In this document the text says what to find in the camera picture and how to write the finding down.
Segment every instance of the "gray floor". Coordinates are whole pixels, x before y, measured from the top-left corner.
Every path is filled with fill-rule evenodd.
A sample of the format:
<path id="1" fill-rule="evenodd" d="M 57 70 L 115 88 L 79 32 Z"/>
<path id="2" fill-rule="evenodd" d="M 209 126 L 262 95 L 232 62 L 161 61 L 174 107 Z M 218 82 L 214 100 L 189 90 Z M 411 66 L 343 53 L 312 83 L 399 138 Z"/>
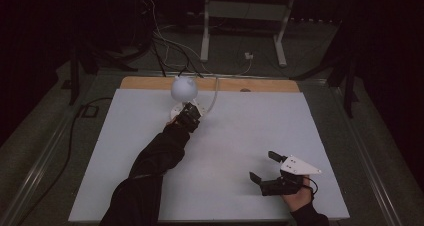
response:
<path id="1" fill-rule="evenodd" d="M 204 76 L 209 76 L 209 72 L 212 72 L 222 77 L 286 78 L 318 65 L 336 31 L 337 26 L 329 24 L 290 22 L 283 40 L 287 68 L 281 68 L 277 64 L 270 30 L 243 27 L 213 30 L 209 62 L 203 66 L 195 54 L 190 53 L 190 50 L 187 52 L 197 70 Z M 166 27 L 160 32 L 166 39 L 200 52 L 201 27 L 192 26 L 184 30 Z M 165 47 L 158 47 L 165 58 Z M 245 52 L 252 52 L 254 55 L 251 68 L 245 74 L 237 75 L 249 67 L 250 62 L 244 59 Z M 182 69 L 178 65 L 184 65 L 185 59 L 170 50 L 167 63 L 176 68 L 167 69 L 167 73 L 172 75 L 172 72 L 175 74 Z M 160 76 L 159 65 L 151 53 L 130 65 L 140 69 L 131 75 Z M 324 71 L 298 83 L 306 96 L 351 215 L 349 219 L 333 221 L 332 225 L 422 224 L 423 193 L 408 171 L 361 80 L 356 80 L 355 94 L 358 102 L 353 104 L 354 118 L 349 119 L 340 107 L 340 92 L 343 88 L 329 88 L 325 84 L 329 72 Z M 0 148 L 2 217 L 8 212 L 8 205 L 11 205 L 13 199 L 22 195 L 19 188 L 46 146 L 57 145 L 57 150 L 51 152 L 47 170 L 39 171 L 42 177 L 35 180 L 39 180 L 39 184 L 34 192 L 30 192 L 31 200 L 24 201 L 22 206 L 30 207 L 34 204 L 66 160 L 70 123 L 76 107 L 67 105 L 70 92 L 60 88 L 63 81 L 69 78 L 69 65 L 59 68 L 58 75 L 59 82 Z M 104 65 L 97 76 L 84 76 L 82 94 L 77 105 L 100 97 L 112 97 L 126 75 L 130 74 Z M 107 115 L 109 103 L 109 100 L 96 103 L 100 109 L 96 118 L 76 120 L 69 165 L 58 183 L 22 225 L 73 225 L 67 222 L 67 218 Z"/>

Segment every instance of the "white cable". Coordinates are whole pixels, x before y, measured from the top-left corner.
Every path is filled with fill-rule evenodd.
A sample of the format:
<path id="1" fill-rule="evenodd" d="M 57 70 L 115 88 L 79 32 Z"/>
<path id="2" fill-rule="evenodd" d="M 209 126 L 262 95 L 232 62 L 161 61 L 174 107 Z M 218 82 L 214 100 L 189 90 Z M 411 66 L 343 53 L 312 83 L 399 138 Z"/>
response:
<path id="1" fill-rule="evenodd" d="M 200 56 L 199 56 L 199 54 L 197 54 L 196 53 L 196 51 L 194 51 L 193 49 L 191 49 L 190 47 L 188 47 L 188 46 L 186 46 L 186 45 L 184 45 L 184 44 L 180 44 L 180 43 L 177 43 L 177 42 L 174 42 L 174 41 L 171 41 L 171 40 L 169 40 L 169 39 L 165 39 L 165 38 L 163 38 L 164 40 L 166 40 L 167 42 L 169 42 L 169 43 L 173 43 L 173 44 L 176 44 L 176 45 L 178 45 L 178 46 L 181 46 L 181 47 L 184 47 L 184 48 L 186 48 L 186 49 L 188 49 L 188 50 L 190 50 L 191 52 L 193 52 L 193 54 L 194 55 L 196 55 L 196 57 L 197 58 L 199 58 L 199 60 L 200 60 Z M 200 62 L 200 65 L 202 65 L 202 68 L 206 71 L 206 72 L 208 72 L 208 73 L 210 73 L 210 74 L 212 74 L 212 75 L 215 75 L 214 73 L 212 73 L 211 71 L 209 71 L 208 69 L 206 69 L 206 67 L 205 67 L 205 65 L 203 65 L 203 63 L 202 62 Z"/>
<path id="2" fill-rule="evenodd" d="M 157 21 L 156 21 L 156 15 L 155 15 L 155 8 L 156 8 L 156 5 L 155 5 L 155 3 L 153 2 L 153 0 L 150 0 L 150 2 L 152 3 L 152 5 L 153 5 L 153 8 L 152 8 L 152 14 L 153 14 L 153 20 L 155 21 L 155 26 L 156 26 L 156 29 L 157 29 L 157 31 L 158 31 L 158 34 L 156 34 L 156 35 L 158 35 L 162 40 L 163 40 L 163 43 L 165 44 L 165 46 L 166 46 L 166 53 L 165 53 L 165 60 L 163 61 L 164 63 L 165 63 L 165 65 L 166 65 L 166 60 L 168 59 L 168 52 L 169 52 L 169 45 L 168 44 L 166 44 L 166 40 L 165 40 L 165 38 L 162 36 L 162 34 L 160 33 L 160 30 L 159 30 L 159 27 L 158 27 L 158 23 L 157 23 Z"/>
<path id="3" fill-rule="evenodd" d="M 252 67 L 252 60 L 253 60 L 253 58 L 250 58 L 250 59 L 249 59 L 249 67 L 247 68 L 247 70 L 246 70 L 246 71 L 244 71 L 243 73 L 236 74 L 236 75 L 234 75 L 234 76 L 243 75 L 243 74 L 245 74 L 245 73 L 249 72 L 250 68 Z"/>
<path id="4" fill-rule="evenodd" d="M 165 46 L 166 47 L 166 57 L 165 57 L 165 60 L 163 61 L 163 64 L 165 64 L 166 66 L 168 66 L 168 67 L 186 67 L 186 65 L 185 64 L 169 64 L 169 63 L 167 63 L 166 62 L 166 60 L 168 59 L 168 52 L 169 52 L 169 48 L 170 48 L 170 46 L 169 45 L 167 45 L 166 43 L 163 45 L 163 46 Z"/>
<path id="5" fill-rule="evenodd" d="M 215 78 L 215 95 L 213 97 L 211 105 L 208 108 L 208 111 L 206 111 L 206 114 L 209 113 L 212 110 L 213 106 L 215 105 L 215 101 L 216 101 L 216 98 L 218 96 L 218 91 L 219 91 L 219 79 L 218 79 L 218 77 L 216 77 Z"/>
<path id="6" fill-rule="evenodd" d="M 162 28 L 160 28 L 160 30 L 164 30 L 164 29 L 172 28 L 172 27 L 177 27 L 177 25 L 175 25 L 175 24 L 170 24 L 170 25 L 167 25 L 167 26 L 163 26 Z"/>

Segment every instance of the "metal stand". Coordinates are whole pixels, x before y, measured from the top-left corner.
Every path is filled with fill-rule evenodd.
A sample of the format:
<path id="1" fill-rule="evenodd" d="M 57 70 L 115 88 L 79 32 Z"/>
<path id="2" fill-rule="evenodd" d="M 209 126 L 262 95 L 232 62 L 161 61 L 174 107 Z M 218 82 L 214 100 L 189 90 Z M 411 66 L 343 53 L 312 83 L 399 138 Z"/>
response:
<path id="1" fill-rule="evenodd" d="M 287 66 L 281 40 L 283 39 L 287 23 L 290 19 L 293 2 L 294 0 L 289 0 L 287 5 L 269 5 L 205 0 L 205 18 L 200 61 L 204 63 L 208 61 L 210 40 L 209 17 L 241 18 L 281 21 L 280 31 L 278 34 L 274 35 L 274 45 L 278 64 L 282 67 Z"/>

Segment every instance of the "white tabletop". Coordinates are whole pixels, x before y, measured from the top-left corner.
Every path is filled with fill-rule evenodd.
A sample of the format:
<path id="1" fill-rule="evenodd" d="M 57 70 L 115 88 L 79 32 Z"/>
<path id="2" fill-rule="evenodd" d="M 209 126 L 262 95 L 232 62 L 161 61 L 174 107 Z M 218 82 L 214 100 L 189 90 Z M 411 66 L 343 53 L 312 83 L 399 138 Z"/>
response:
<path id="1" fill-rule="evenodd" d="M 199 92 L 204 107 L 214 92 Z M 81 183 L 69 221 L 100 221 L 115 187 L 139 152 L 162 131 L 176 104 L 169 90 L 118 89 Z M 160 221 L 286 220 L 278 196 L 263 197 L 249 171 L 273 180 L 280 165 L 268 151 L 294 155 L 323 171 L 314 206 L 348 218 L 337 180 L 302 93 L 219 92 L 191 135 L 186 155 L 164 177 Z"/>

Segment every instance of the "table leg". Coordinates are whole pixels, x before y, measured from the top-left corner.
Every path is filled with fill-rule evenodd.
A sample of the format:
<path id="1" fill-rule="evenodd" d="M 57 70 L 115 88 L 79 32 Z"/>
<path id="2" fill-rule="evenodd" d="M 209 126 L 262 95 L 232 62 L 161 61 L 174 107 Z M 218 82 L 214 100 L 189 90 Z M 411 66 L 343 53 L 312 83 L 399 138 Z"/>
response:
<path id="1" fill-rule="evenodd" d="M 278 35 L 274 35 L 274 45 L 275 45 L 275 51 L 277 53 L 278 58 L 278 65 L 281 67 L 287 66 L 286 56 L 284 55 L 283 45 L 281 44 L 281 40 L 283 39 L 284 31 L 286 30 L 287 23 L 290 19 L 290 13 L 293 6 L 294 0 L 289 0 L 285 12 L 283 20 L 281 21 L 281 28 Z"/>
<path id="2" fill-rule="evenodd" d="M 209 0 L 205 0 L 205 20 L 203 26 L 202 49 L 200 51 L 200 61 L 208 61 L 209 54 Z"/>

